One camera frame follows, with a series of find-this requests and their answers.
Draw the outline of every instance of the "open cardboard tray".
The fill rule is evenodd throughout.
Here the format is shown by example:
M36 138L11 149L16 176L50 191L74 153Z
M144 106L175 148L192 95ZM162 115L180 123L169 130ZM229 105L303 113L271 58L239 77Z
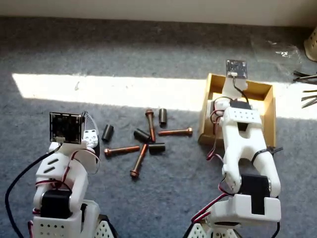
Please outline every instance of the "open cardboard tray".
M206 80L205 96L203 108L200 115L199 139L200 144L213 144L214 133L213 124L208 113L208 100L216 99L221 95L226 77L221 75L209 74ZM263 134L267 146L276 146L275 128L275 96L272 85L248 81L248 89L244 91L250 104L259 110L263 125ZM218 131L218 145L223 146L221 129Z

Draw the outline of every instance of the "circuit board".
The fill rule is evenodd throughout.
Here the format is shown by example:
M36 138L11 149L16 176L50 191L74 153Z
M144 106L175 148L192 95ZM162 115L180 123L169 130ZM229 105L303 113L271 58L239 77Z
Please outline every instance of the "circuit board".
M50 141L81 144L83 117L79 114L50 113Z
M247 63L243 60L226 60L226 77L247 79Z

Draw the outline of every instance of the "copper bolt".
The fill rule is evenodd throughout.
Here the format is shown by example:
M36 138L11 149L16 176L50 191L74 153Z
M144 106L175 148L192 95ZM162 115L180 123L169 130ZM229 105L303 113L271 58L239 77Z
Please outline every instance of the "copper bolt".
M191 136L193 134L193 129L191 127L183 130L163 130L158 133L159 136L163 135L188 135Z
M122 148L116 148L116 149L106 148L105 155L107 157L110 157L113 154L131 153L131 152L135 152L135 151L139 151L139 150L140 150L139 146L122 147Z
M139 155L139 158L137 160L137 162L135 163L134 169L130 171L130 176L133 178L137 178L139 176L139 170L140 170L140 166L143 162L143 159L145 157L145 154L148 150L148 145L144 144L141 150L141 153Z
M151 140L152 140L152 142L155 142L155 132L154 132L154 124L153 124L154 112L151 109L147 109L145 111L145 115L146 115L148 122L149 122Z

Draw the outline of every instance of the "plastic bag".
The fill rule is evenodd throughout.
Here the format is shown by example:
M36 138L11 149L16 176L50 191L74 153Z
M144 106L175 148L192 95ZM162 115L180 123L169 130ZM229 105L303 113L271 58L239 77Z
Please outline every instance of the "plastic bag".
M274 63L283 73L291 74L302 65L299 50L294 45L254 36L251 37L251 44L258 62Z

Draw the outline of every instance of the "black cylinder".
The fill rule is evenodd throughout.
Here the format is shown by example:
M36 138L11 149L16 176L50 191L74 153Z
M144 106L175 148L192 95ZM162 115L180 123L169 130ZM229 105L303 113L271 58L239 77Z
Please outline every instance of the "black cylinder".
M154 143L149 145L149 153L151 155L165 151L165 143Z
M146 132L140 130L139 128L137 128L134 132L133 132L134 138L136 138L137 140L143 142L143 143L148 143L151 140L151 136L149 134L147 134Z
M113 126L107 124L101 139L106 142L109 142L111 140L112 135L113 135Z
M160 108L158 111L158 122L160 127L164 127L167 124L167 110Z

